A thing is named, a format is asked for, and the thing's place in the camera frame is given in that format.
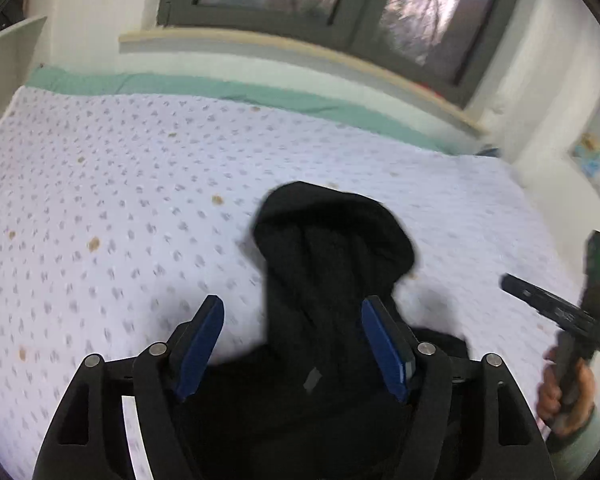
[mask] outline bed sheet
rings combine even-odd
[[[417,250],[395,290],[404,319],[466,338],[474,358],[502,355],[534,403],[555,328],[498,279],[577,290],[502,161],[210,98],[21,88],[0,121],[0,460],[16,480],[85,355],[136,355],[207,294],[226,307],[214,362],[262,341],[250,222],[294,180],[389,208]],[[137,420],[127,429],[150,478]]]

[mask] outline window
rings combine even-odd
[[[516,0],[161,0],[158,23],[240,28],[346,52],[464,106]]]

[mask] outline white wall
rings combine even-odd
[[[408,104],[405,95],[391,95],[370,80],[352,82],[272,59],[246,63],[241,56],[203,45],[176,53],[120,53],[118,36],[151,27],[157,4],[158,0],[31,0],[32,12],[50,17],[48,36],[36,59],[86,73],[144,69],[261,84],[277,80],[295,89],[357,99],[421,130],[439,130],[443,135],[449,131],[448,125],[431,121]],[[600,230],[600,200],[568,161],[566,149],[586,127],[599,98],[600,28],[582,1],[519,0],[504,40],[466,110],[503,148],[578,280],[584,241],[592,229]],[[600,382],[600,358],[594,368]]]

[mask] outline window sill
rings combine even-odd
[[[152,28],[149,30],[126,32],[118,37],[122,52],[138,52],[139,47],[142,47],[143,52],[150,52],[152,48],[161,47],[160,51],[164,52],[165,47],[168,50],[172,50],[170,48],[171,41],[180,42],[182,40],[253,46],[265,50],[275,49],[287,52],[292,56],[301,56],[307,59],[335,64],[347,71],[363,76],[370,76],[375,82],[383,86],[383,91],[394,95],[396,93],[401,94],[403,97],[402,100],[408,100],[410,104],[417,106],[424,112],[440,120],[446,121],[474,138],[486,137],[488,134],[480,124],[472,120],[460,108],[439,97],[432,91],[362,59],[322,46],[305,43],[304,41],[258,32],[204,27]],[[179,50],[182,50],[181,43],[173,48],[174,52]]]

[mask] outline blue gripper pad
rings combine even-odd
[[[207,296],[178,341],[175,352],[172,353],[172,357],[184,354],[177,364],[175,361],[171,362],[172,367],[179,368],[178,380],[174,388],[178,400],[183,401],[198,389],[223,325],[222,300],[217,296]],[[188,347],[178,348],[186,345],[187,341],[190,341]]]
[[[413,360],[410,359],[408,367],[410,373],[407,377],[405,358],[409,357],[400,355],[404,353],[404,349],[403,352],[400,352],[396,348],[373,303],[379,304],[379,307],[384,309],[379,298],[368,298],[363,301],[362,327],[382,373],[386,389],[398,401],[404,402],[409,395],[408,381],[413,375]]]

